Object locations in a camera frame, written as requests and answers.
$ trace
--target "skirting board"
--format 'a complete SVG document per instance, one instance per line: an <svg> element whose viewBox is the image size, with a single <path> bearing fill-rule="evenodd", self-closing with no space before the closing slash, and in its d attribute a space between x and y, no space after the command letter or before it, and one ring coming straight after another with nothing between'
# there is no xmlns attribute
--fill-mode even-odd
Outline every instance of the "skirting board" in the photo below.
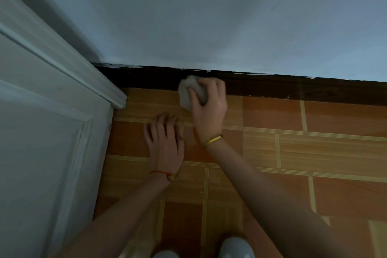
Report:
<svg viewBox="0 0 387 258"><path fill-rule="evenodd" d="M119 88L177 90L181 79L197 75L224 80L229 95L387 106L385 82L163 67L95 67Z"/></svg>

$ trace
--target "tiled floor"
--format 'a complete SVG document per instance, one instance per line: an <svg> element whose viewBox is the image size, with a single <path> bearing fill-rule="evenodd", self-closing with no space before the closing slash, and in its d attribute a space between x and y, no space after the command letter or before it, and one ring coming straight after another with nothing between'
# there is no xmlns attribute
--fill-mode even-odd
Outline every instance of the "tiled floor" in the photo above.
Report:
<svg viewBox="0 0 387 258"><path fill-rule="evenodd" d="M162 242L183 257L214 257L219 239L243 234L257 257L280 257L210 155L177 92L127 89L115 112L95 216L148 173L142 123L169 111L186 141L179 178L154 202L123 257ZM317 212L360 257L387 257L387 107L228 96L225 139Z"/></svg>

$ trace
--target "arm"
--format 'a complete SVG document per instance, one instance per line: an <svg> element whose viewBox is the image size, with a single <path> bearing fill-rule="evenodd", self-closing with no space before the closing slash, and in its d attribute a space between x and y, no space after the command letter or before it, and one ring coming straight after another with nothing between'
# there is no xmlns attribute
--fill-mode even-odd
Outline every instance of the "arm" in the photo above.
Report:
<svg viewBox="0 0 387 258"><path fill-rule="evenodd" d="M175 134L175 121L176 116L168 119L163 114L152 121L150 130L144 125L151 171L176 174L183 162L184 141ZM149 174L133 192L92 221L57 258L118 257L143 213L169 184L165 174Z"/></svg>
<svg viewBox="0 0 387 258"><path fill-rule="evenodd" d="M196 131L202 143L221 134L227 110L225 83L201 79L208 102L199 104L189 90ZM211 143L208 152L217 160L254 218L285 257L350 257L331 229L311 210L300 206L292 195L249 164L224 139Z"/></svg>

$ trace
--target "person's right arm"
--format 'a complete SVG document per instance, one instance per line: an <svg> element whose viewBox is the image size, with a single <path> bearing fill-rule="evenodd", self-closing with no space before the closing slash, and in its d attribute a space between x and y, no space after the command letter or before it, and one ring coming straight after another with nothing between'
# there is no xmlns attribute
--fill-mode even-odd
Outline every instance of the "person's right arm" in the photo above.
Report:
<svg viewBox="0 0 387 258"><path fill-rule="evenodd" d="M225 83L198 81L207 87L208 102L201 106L190 89L192 114L202 143L222 133L227 110ZM249 164L224 139L206 148L216 159L254 218L285 257L351 257L333 237L330 227L310 209Z"/></svg>

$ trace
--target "gold bangle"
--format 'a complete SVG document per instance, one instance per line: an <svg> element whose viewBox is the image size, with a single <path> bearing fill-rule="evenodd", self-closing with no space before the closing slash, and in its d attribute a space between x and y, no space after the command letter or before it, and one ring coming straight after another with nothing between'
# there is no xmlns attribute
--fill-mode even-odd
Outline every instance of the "gold bangle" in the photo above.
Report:
<svg viewBox="0 0 387 258"><path fill-rule="evenodd" d="M219 139L221 139L221 138L223 138L223 135L222 135L222 134L217 135L215 138L212 138L212 139L210 139L210 140L204 142L204 143L202 144L202 146L203 146L203 148L206 148L208 145L210 145L211 143L214 143L215 141L217 141L217 140L219 140Z"/></svg>

